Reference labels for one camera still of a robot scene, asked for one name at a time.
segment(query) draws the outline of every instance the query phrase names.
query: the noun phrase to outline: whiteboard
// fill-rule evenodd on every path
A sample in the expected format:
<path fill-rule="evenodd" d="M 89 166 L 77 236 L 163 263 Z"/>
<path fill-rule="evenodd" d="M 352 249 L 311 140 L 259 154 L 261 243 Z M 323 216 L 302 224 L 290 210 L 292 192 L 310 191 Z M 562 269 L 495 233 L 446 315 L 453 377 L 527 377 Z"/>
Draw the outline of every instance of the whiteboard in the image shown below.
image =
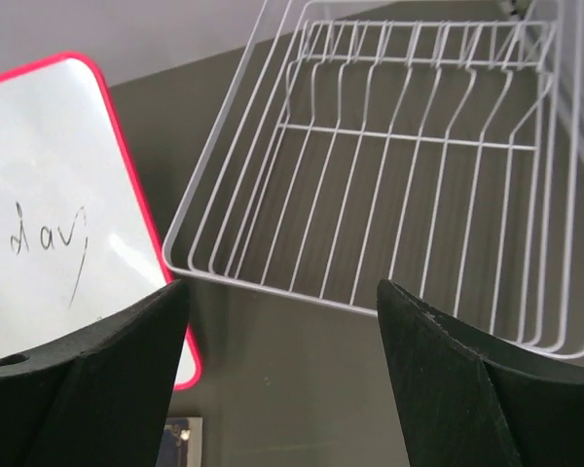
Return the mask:
<path fill-rule="evenodd" d="M 0 358 L 170 280 L 99 70 L 69 53 L 1 75 Z M 175 389 L 200 375 L 188 329 Z"/>

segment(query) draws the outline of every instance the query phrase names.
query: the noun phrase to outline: wire basket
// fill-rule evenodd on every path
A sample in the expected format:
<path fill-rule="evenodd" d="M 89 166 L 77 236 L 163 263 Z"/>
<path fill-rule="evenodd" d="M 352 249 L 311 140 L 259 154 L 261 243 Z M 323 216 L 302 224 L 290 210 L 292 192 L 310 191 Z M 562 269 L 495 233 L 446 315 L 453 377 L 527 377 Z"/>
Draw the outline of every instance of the wire basket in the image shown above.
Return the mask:
<path fill-rule="evenodd" d="M 169 267 L 369 315 L 389 277 L 532 351 L 584 356 L 584 1 L 520 20 L 453 3 L 290 0 L 274 27 L 267 1 Z"/>

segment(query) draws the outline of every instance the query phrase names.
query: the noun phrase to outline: gray table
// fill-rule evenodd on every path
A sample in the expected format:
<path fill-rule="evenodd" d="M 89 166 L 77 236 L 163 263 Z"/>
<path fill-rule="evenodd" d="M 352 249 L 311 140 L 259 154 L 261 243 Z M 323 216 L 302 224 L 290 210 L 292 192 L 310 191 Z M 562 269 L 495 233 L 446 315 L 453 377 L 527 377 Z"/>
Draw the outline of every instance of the gray table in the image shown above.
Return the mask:
<path fill-rule="evenodd" d="M 240 52 L 113 89 L 161 234 Z M 204 466 L 406 467 L 376 319 L 192 281 L 204 373 L 171 415 L 204 418 Z"/>

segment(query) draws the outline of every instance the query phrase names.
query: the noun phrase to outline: red edge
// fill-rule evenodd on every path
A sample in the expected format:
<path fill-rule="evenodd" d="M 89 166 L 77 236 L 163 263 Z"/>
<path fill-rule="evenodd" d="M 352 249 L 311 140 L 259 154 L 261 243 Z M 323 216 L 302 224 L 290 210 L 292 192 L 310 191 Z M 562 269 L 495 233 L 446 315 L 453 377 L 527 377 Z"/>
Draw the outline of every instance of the red edge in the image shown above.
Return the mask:
<path fill-rule="evenodd" d="M 129 155 L 128 145 L 126 144 L 126 140 L 124 139 L 124 133 L 121 129 L 121 125 L 119 124 L 119 119 L 117 118 L 115 106 L 110 96 L 110 92 L 108 91 L 108 87 L 106 86 L 106 81 L 104 80 L 100 68 L 95 64 L 95 62 L 91 60 L 88 56 L 78 52 L 62 52 L 60 54 L 51 55 L 41 60 L 28 63 L 26 65 L 20 66 L 5 73 L 1 73 L 0 83 L 13 79 L 20 75 L 30 73 L 40 68 L 44 68 L 46 66 L 59 63 L 67 59 L 75 59 L 84 63 L 90 69 L 90 71 L 95 77 L 95 80 L 97 81 L 97 85 L 99 86 L 99 90 L 101 91 L 104 103 L 106 105 L 106 110 L 108 111 L 108 116 L 110 117 L 110 122 L 115 131 L 115 136 L 117 137 L 117 143 L 119 144 L 122 157 L 124 158 L 124 163 L 126 164 L 126 170 L 128 171 L 129 180 L 132 184 L 132 187 L 134 188 L 134 194 L 136 195 L 136 199 L 138 201 L 138 205 L 140 206 L 143 219 L 145 220 L 145 225 L 147 226 L 147 231 L 149 232 L 149 236 L 154 245 L 154 250 L 156 251 L 156 256 L 158 257 L 158 262 L 160 263 L 161 270 L 163 271 L 164 279 L 166 280 L 166 283 L 169 283 L 173 280 L 173 275 L 171 274 L 171 271 L 164 263 L 162 245 L 160 242 L 160 238 L 158 236 L 158 231 L 156 230 L 156 225 L 154 224 L 154 219 L 152 217 L 151 210 L 149 209 L 149 204 L 147 203 L 147 199 L 143 192 L 143 188 L 138 178 L 138 174 L 136 173 L 134 162 L 132 161 L 132 158 Z M 195 342 L 195 338 L 193 337 L 193 333 L 191 331 L 190 326 L 186 329 L 186 344 L 188 344 L 188 347 L 190 348 L 191 353 L 193 354 L 193 357 L 195 359 L 195 375 L 187 382 L 175 384 L 173 388 L 175 391 L 188 389 L 189 387 L 193 386 L 197 381 L 199 381 L 201 377 L 201 356 L 197 349 L 197 344 Z"/>

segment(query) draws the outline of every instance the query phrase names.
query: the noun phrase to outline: white wire rack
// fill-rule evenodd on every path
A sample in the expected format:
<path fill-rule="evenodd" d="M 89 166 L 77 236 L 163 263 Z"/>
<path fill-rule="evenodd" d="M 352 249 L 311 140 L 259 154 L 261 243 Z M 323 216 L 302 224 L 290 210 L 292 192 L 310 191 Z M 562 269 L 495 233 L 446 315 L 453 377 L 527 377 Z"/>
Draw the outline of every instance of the white wire rack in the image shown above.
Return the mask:
<path fill-rule="evenodd" d="M 532 351 L 584 356 L 584 0 L 517 21 L 401 20 L 385 2 L 332 19 L 353 3 L 369 6 L 290 0 L 256 47 L 265 2 L 167 264 L 370 315 L 389 277 Z"/>

